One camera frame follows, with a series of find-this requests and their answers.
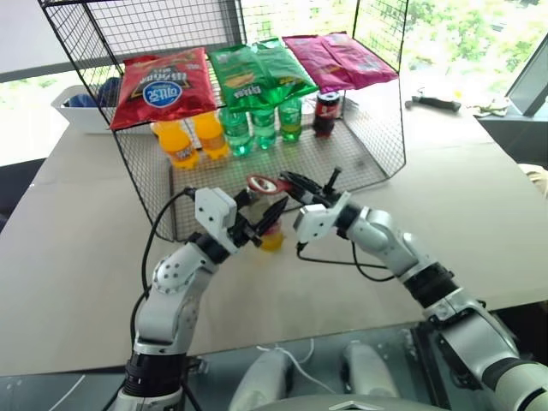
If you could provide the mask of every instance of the beige table surface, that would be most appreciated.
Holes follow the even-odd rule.
[[[546,299],[548,207],[533,184],[465,113],[415,107],[404,124],[408,164],[354,200],[393,213],[490,308]],[[294,217],[281,252],[223,264],[191,354],[421,319],[397,282],[297,260]],[[112,137],[69,128],[0,235],[0,374],[123,364],[149,229]],[[150,264],[174,247],[156,240]],[[349,249],[334,235],[306,254]]]

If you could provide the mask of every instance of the plastic bottle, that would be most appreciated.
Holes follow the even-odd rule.
[[[231,113],[226,107],[221,109],[219,120],[223,124],[224,138],[236,157],[247,156],[253,148],[253,137],[249,133],[246,113]]]
[[[274,121],[274,109],[254,110],[251,112],[253,123],[253,137],[263,150],[266,150],[276,142],[276,126]]]
[[[302,102],[300,98],[290,98],[277,108],[280,118],[280,131],[283,141],[298,141],[301,137]]]
[[[194,130],[200,140],[202,149],[210,159],[217,160],[229,155],[229,145],[223,136],[223,128],[215,117],[215,112],[199,114],[192,117]]]
[[[193,169],[200,156],[192,145],[188,134],[181,128],[178,120],[173,122],[155,122],[152,132],[158,136],[158,143],[170,158],[174,167]]]

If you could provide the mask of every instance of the black cable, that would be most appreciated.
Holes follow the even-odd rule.
[[[145,298],[148,299],[148,284],[146,283],[146,260],[148,259],[148,254],[151,251],[151,245],[152,240],[154,240],[154,234],[156,233],[156,229],[158,228],[158,225],[160,224],[160,220],[164,216],[164,213],[166,210],[171,206],[171,204],[177,200],[182,195],[187,195],[191,199],[194,198],[194,193],[196,192],[195,188],[191,187],[185,187],[182,191],[175,194],[173,197],[171,197],[162,207],[162,210],[158,213],[158,216],[154,220],[154,223],[151,227],[151,232],[148,235],[148,240],[146,240],[146,246],[145,246],[145,252],[143,253],[143,260],[140,263],[140,281],[143,286],[143,293],[145,294]]]
[[[118,398],[118,391],[123,388],[123,385],[126,384],[126,379],[122,381],[122,383],[118,386],[118,389],[114,391],[114,394],[109,398],[109,401],[104,405],[102,411],[109,411],[110,406],[114,404],[114,401]]]
[[[187,381],[184,378],[181,379],[181,387],[182,391],[185,393],[185,395],[188,397],[188,400],[190,400],[190,403],[194,407],[194,411],[202,411],[202,407],[198,404],[198,400],[194,396],[192,390],[190,390],[190,387],[188,386]]]
[[[360,267],[360,263],[358,263],[358,257],[356,256],[356,245],[354,244],[353,241],[352,241],[352,257],[354,258],[355,266],[358,269],[358,271],[360,272],[360,274],[363,277],[367,278],[368,280],[374,281],[375,283],[384,283],[384,282],[390,281],[391,279],[394,278],[394,276],[389,276],[389,277],[385,277],[385,278],[375,278],[375,277],[371,277],[366,272],[364,272]]]
[[[297,244],[297,259],[301,259],[303,261],[310,261],[312,263],[352,265],[352,266],[356,265],[356,263],[354,261],[335,261],[333,259],[314,259],[312,257],[304,257],[301,253],[302,253],[302,250],[304,250],[306,244],[307,243],[303,243],[303,242]],[[385,265],[358,263],[358,266],[360,266],[360,267],[379,268],[381,270],[388,270],[388,267],[386,267]]]

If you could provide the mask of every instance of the pink chip bag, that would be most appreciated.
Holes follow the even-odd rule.
[[[283,41],[321,92],[359,90],[397,78],[392,67],[346,33],[291,36]]]

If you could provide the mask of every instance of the orange soda bottle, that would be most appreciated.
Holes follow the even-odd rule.
[[[151,125],[152,132],[158,136],[158,142],[170,158],[174,167],[193,169],[198,164],[200,156],[192,145],[188,134],[181,128],[178,120],[173,122],[155,122]]]
[[[198,140],[200,140],[200,144],[209,158],[217,160],[227,157],[229,155],[229,145],[224,139],[223,127],[215,117],[215,111],[198,114],[192,119]]]

